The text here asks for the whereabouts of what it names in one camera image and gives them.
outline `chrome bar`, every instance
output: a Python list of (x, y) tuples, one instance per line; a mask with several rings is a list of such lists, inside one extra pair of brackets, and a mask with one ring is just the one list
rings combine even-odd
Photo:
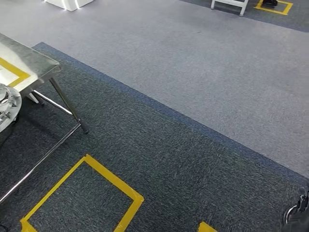
[(62, 110), (62, 111), (63, 111), (63, 112), (65, 112), (65, 113), (66, 113), (66, 114), (73, 116), (73, 114), (72, 114), (71, 111), (67, 110), (67, 109), (66, 109), (66, 108), (64, 108), (64, 107), (63, 107), (63, 106), (61, 106), (61, 105), (60, 105), (60, 104), (58, 104), (58, 103), (57, 103), (57, 102), (54, 102), (54, 101), (53, 101), (53, 100), (51, 100), (51, 99), (50, 99), (50, 98), (47, 98), (47, 97), (46, 97), (46, 96), (44, 96), (44, 95), (43, 95), (43, 94), (41, 94), (41, 93), (40, 93), (40, 92), (38, 92), (38, 91), (36, 91), (36, 90), (33, 90), (32, 93), (34, 93), (35, 95), (38, 95), (38, 97), (40, 97), (40, 98), (41, 98), (41, 99), (43, 99), (43, 100), (45, 100), (45, 101), (47, 101), (47, 102), (49, 102), (49, 103), (50, 103), (50, 104), (52, 104), (52, 105), (54, 105), (54, 106), (55, 106), (55, 107), (57, 107), (57, 108), (58, 108), (58, 109), (60, 109), (60, 110)]
[(49, 150), (47, 153), (46, 153), (44, 156), (43, 156), (41, 159), (40, 159), (38, 162), (36, 163), (35, 166), (34, 166), (32, 169), (31, 169), (29, 173), (26, 174), (24, 177), (23, 177), (22, 179), (20, 179), (20, 181), (18, 181), (17, 184), (15, 184), (14, 187), (12, 187), (11, 189), (10, 189), (8, 192), (7, 192), (5, 195), (4, 195), (3, 197), (2, 197), (2, 199), (0, 200), (0, 204), (2, 204), (2, 202), (4, 202), (5, 199), (7, 199), (8, 196), (10, 196), (11, 193), (13, 193), (14, 190), (16, 190), (18, 186), (20, 186), (21, 183), (23, 183), (25, 179), (26, 179), (27, 177), (29, 177), (31, 173), (32, 173), (35, 168), (37, 168), (38, 165), (40, 165), (41, 163), (42, 163), (44, 160), (45, 160), (46, 158), (47, 158), (49, 155), (50, 155), (51, 153), (53, 153), (54, 151), (55, 151), (56, 149), (57, 149), (59, 146), (60, 146), (61, 144), (63, 144), (64, 141), (66, 141), (67, 138), (69, 138), (70, 135), (72, 135), (72, 133), (74, 133), (75, 131), (76, 131), (77, 129), (78, 129), (81, 126), (81, 124), (77, 124), (76, 126), (73, 127), (72, 130), (70, 130), (69, 133), (67, 133), (66, 135), (65, 135), (64, 137), (63, 137), (61, 140), (60, 140), (58, 143), (57, 143), (56, 145), (54, 145), (54, 147), (52, 147), (50, 150)]

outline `black shoe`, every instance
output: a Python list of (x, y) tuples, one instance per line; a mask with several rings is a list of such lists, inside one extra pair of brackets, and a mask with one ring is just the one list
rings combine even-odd
[(297, 205), (284, 213), (283, 232), (309, 231), (309, 188), (301, 188), (301, 192)]
[(264, 0), (263, 4), (268, 4), (271, 6), (277, 6), (278, 5), (278, 1), (277, 0)]

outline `shoe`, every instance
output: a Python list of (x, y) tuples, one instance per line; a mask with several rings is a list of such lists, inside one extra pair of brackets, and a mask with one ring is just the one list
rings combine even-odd
[(264, 0), (263, 4), (268, 4), (271, 6), (277, 6), (278, 5), (278, 1), (277, 0)]

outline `glass tabletop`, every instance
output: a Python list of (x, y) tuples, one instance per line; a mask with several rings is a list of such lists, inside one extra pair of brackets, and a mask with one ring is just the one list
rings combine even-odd
[(0, 83), (26, 96), (59, 71), (56, 60), (0, 33)]

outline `floor marking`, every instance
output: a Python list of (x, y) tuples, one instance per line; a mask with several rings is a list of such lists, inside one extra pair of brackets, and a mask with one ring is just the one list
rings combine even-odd
[(293, 5), (292, 3), (287, 2), (287, 1), (277, 1), (279, 3), (283, 3), (283, 4), (286, 4), (286, 7), (283, 11), (275, 11), (275, 10), (271, 10), (268, 8), (264, 8), (262, 5), (263, 4), (263, 0), (260, 0), (255, 8), (259, 9), (259, 10), (262, 10), (262, 11), (268, 11), (268, 12), (272, 12), (272, 13), (276, 13), (276, 14), (280, 14), (280, 15), (287, 15), (287, 13), (291, 9), (291, 7)]
[(217, 232), (217, 231), (203, 221), (200, 223), (198, 232)]
[(101, 174), (102, 176), (106, 178), (109, 182), (112, 183), (113, 185), (118, 187), (118, 189), (121, 190), (124, 194), (127, 195), (128, 197), (133, 200), (133, 203), (129, 207), (129, 209), (124, 215), (123, 218), (117, 225), (117, 227), (114, 230), (114, 232), (124, 232), (129, 223), (133, 219), (133, 217), (137, 212), (139, 206), (144, 201), (144, 197), (140, 195), (139, 193), (133, 190), (133, 188), (128, 186), (127, 184), (124, 183), (124, 181), (121, 180), (120, 178), (114, 175), (111, 171), (108, 170), (107, 168), (104, 167), (103, 165), (97, 162), (96, 160), (93, 159), (93, 157), (87, 154), (84, 156), (80, 161), (74, 165), (71, 168), (69, 172), (61, 178), (58, 183), (55, 184), (52, 187), (48, 193), (41, 199), (37, 205), (35, 205), (33, 209), (29, 212), (25, 217), (23, 217), (20, 220), (22, 224), (22, 232), (37, 232), (35, 228), (33, 228), (28, 220), (32, 216), (36, 210), (41, 207), (44, 202), (45, 202), (48, 197), (59, 188), (61, 184), (63, 184), (65, 180), (72, 174), (76, 168), (81, 165), (82, 162), (86, 162), (89, 166), (92, 167), (93, 169), (96, 170), (96, 172)]
[(7, 70), (8, 70), (8, 71), (10, 71), (10, 72), (11, 72), (11, 73), (14, 73), (14, 74), (15, 74), (18, 77), (17, 79), (16, 79), (16, 80), (11, 82), (11, 84), (9, 84), (10, 87), (17, 86), (19, 83), (20, 83), (20, 82), (22, 82), (25, 79), (27, 79), (28, 77), (30, 76), (29, 74), (28, 74), (26, 72), (22, 71), (22, 70), (20, 70), (17, 67), (15, 67), (12, 64), (5, 60), (5, 59), (2, 59), (1, 57), (0, 57), (0, 65), (5, 68), (5, 69), (7, 69)]

